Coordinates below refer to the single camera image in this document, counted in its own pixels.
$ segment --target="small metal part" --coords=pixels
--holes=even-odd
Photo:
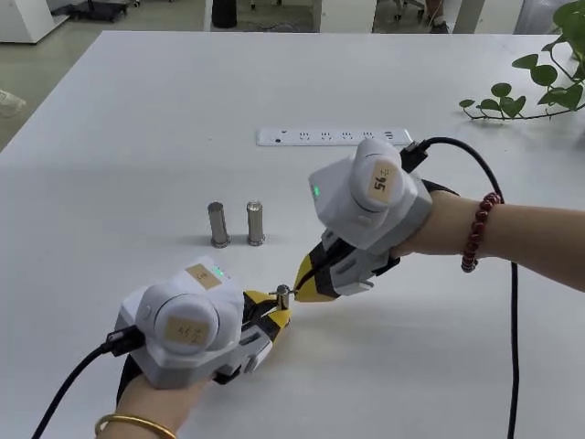
[[[211,245],[216,249],[223,249],[229,245],[226,218],[223,214],[223,204],[214,201],[207,206],[209,224],[211,225]]]
[[[289,309],[290,299],[289,296],[293,294],[294,291],[291,291],[291,288],[288,285],[278,285],[276,287],[276,307],[279,310],[286,310]]]
[[[248,212],[248,244],[258,247],[264,243],[262,203],[250,201],[246,206],[246,211]]]

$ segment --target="electrical outlet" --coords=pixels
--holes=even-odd
[[[408,146],[412,138],[402,128],[364,129],[276,129],[261,128],[258,146],[357,146],[364,139],[378,139],[395,146]]]

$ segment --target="gold bangle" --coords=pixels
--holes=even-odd
[[[153,423],[152,421],[148,421],[147,419],[141,418],[140,416],[130,416],[127,414],[106,414],[102,416],[98,422],[95,424],[95,435],[98,436],[102,431],[102,426],[105,423],[131,423],[132,425],[137,425],[139,427],[143,427],[146,430],[149,430],[155,434],[158,434],[161,438],[164,439],[176,439],[176,436],[171,432],[169,429],[164,428],[162,425],[158,423]]]

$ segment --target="gray floor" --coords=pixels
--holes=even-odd
[[[115,24],[69,21],[36,46],[0,45],[0,89],[10,91],[27,101],[27,107],[19,115],[12,119],[0,119],[0,152],[102,30],[201,30],[204,4],[205,0],[176,0],[174,3],[143,0],[140,8],[131,8],[129,15]],[[461,0],[445,2],[448,21],[454,21],[460,4]],[[424,24],[418,23],[416,10],[413,8],[399,24],[393,19],[395,14],[396,9],[392,2],[380,3],[375,31],[427,32]],[[258,2],[258,9],[252,12],[250,0],[241,0],[236,30],[265,29],[311,32],[312,11],[305,6],[275,6],[265,1]]]

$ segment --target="label sticker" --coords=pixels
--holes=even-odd
[[[369,182],[368,196],[377,201],[381,201],[382,203],[388,203],[390,200],[393,177],[394,166],[384,160],[377,160],[374,164],[372,178]]]
[[[168,317],[165,339],[184,345],[203,346],[209,335],[209,325],[182,317]]]
[[[187,268],[186,272],[191,274],[206,290],[221,284],[221,281],[201,263]]]

